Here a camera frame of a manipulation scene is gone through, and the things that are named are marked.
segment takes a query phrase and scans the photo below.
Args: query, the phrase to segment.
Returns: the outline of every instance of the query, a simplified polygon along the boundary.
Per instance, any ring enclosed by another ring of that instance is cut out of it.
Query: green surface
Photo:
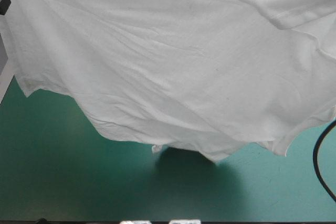
[[[196,152],[110,141],[75,101],[12,81],[0,105],[0,219],[336,221],[313,171],[326,125],[303,132],[287,157],[256,144],[214,165]],[[336,131],[320,151],[336,191]]]

